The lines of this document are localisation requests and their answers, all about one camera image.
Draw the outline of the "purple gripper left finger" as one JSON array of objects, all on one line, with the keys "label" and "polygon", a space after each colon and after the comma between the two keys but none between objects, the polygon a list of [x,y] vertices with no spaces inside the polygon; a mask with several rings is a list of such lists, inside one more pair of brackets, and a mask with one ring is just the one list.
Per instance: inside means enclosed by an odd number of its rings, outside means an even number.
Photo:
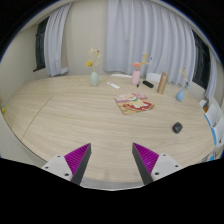
[{"label": "purple gripper left finger", "polygon": [[79,185],[82,181],[90,156],[91,144],[88,143],[65,156],[54,156],[42,169]]}]

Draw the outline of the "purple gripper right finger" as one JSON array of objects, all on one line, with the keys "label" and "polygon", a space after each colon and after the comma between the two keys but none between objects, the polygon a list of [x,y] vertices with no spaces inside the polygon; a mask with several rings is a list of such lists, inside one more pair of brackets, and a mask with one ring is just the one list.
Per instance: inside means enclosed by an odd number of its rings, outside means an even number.
[{"label": "purple gripper right finger", "polygon": [[144,185],[182,169],[182,166],[168,154],[157,154],[137,143],[132,144],[132,154]]}]

